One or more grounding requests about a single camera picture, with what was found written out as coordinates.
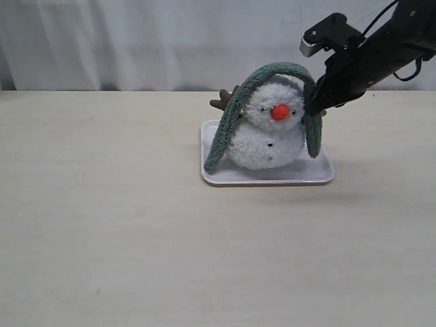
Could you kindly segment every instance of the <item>brown antler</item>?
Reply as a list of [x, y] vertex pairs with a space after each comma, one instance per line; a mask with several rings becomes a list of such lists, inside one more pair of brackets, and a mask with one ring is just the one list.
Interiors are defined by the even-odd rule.
[[233, 92], [229, 93], [226, 90], [220, 90], [219, 92], [219, 100], [211, 100], [210, 104], [212, 107], [220, 109], [222, 111], [224, 111], [227, 108], [227, 105], [230, 101], [230, 99], [233, 97], [233, 95], [235, 94], [235, 92], [239, 89], [239, 85], [236, 85], [233, 88]]

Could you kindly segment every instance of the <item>orange nose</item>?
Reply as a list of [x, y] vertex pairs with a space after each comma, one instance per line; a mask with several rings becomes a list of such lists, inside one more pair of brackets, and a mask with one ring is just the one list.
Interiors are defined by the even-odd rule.
[[271, 109], [271, 117], [275, 121], [281, 121], [289, 116], [289, 108], [285, 104], [279, 104]]

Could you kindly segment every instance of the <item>green towel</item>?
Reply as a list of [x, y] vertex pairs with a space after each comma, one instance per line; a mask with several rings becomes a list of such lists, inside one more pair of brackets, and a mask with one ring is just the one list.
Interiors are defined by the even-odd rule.
[[[224, 110], [223, 116], [213, 139], [210, 152], [204, 162], [204, 170], [212, 174], [217, 168], [225, 150], [236, 131], [239, 114], [244, 105], [249, 101], [251, 94], [274, 75], [287, 75], [298, 78], [304, 83], [303, 96], [307, 103], [316, 91], [316, 83], [310, 73], [296, 63], [279, 62], [262, 66], [252, 73], [240, 87], [235, 90]], [[303, 117], [306, 131], [306, 143], [309, 155], [316, 158], [321, 149], [323, 113], [312, 117], [306, 113]]]

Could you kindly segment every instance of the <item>snowman plush toy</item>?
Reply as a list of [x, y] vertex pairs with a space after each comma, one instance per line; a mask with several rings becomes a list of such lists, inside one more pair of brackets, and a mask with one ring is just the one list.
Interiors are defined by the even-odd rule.
[[[304, 88], [291, 76], [303, 80]], [[224, 113], [205, 170], [211, 173], [224, 153], [249, 170], [286, 166], [300, 157], [307, 140], [309, 154], [316, 157], [324, 113], [316, 117], [305, 113], [305, 100], [314, 89], [303, 67], [276, 63], [261, 67], [233, 93], [221, 90], [220, 100], [210, 102]]]

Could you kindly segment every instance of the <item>white fluffy snowman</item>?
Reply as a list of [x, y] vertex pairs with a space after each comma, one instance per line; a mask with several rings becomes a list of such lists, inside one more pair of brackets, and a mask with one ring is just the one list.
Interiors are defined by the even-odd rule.
[[242, 108], [228, 157], [250, 170], [292, 163], [305, 145], [304, 114], [301, 88], [289, 78], [273, 76]]

